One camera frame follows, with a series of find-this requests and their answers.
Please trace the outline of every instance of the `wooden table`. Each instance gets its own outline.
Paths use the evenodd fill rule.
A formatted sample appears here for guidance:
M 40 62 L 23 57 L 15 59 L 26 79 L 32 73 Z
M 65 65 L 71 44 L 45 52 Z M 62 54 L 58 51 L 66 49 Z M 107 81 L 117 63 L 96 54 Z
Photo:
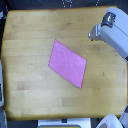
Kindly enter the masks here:
M 127 104 L 126 63 L 108 44 L 88 39 L 107 8 L 8 13 L 1 57 L 8 119 L 121 115 Z M 55 39 L 87 60 L 82 89 L 48 67 Z

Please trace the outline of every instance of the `wooden tabletop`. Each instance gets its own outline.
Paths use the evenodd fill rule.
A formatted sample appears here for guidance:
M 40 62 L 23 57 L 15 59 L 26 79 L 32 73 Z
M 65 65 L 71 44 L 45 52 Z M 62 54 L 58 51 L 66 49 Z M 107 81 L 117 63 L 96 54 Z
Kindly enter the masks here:
M 2 43 L 5 111 L 11 120 L 121 115 L 127 104 L 127 67 L 88 32 L 108 7 L 10 11 Z M 54 40 L 87 60 L 82 89 L 48 62 Z

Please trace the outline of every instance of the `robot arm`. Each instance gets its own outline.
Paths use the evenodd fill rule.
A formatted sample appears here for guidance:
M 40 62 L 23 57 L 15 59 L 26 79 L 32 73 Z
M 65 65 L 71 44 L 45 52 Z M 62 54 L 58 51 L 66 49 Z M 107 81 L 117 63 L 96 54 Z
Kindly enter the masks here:
M 102 23 L 94 26 L 88 37 L 105 41 L 128 63 L 128 15 L 120 9 L 110 7 Z

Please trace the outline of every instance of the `pink cloth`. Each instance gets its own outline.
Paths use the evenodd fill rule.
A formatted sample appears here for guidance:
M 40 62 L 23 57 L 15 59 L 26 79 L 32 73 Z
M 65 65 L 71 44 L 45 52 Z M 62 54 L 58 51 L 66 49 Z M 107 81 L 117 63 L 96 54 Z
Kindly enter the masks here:
M 82 87 L 86 60 L 57 40 L 54 41 L 49 67 L 76 87 Z

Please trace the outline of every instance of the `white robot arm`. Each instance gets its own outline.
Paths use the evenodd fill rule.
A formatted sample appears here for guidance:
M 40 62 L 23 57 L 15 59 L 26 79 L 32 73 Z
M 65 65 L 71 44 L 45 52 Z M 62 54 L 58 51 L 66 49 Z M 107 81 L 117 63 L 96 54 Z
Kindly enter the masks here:
M 93 27 L 88 37 L 105 41 L 128 63 L 128 15 L 122 10 L 110 7 L 102 23 Z
M 122 10 L 110 7 L 102 23 L 94 26 L 88 37 L 105 41 L 128 63 L 128 15 Z M 97 128 L 128 128 L 128 105 L 119 120 L 110 114 L 103 118 Z

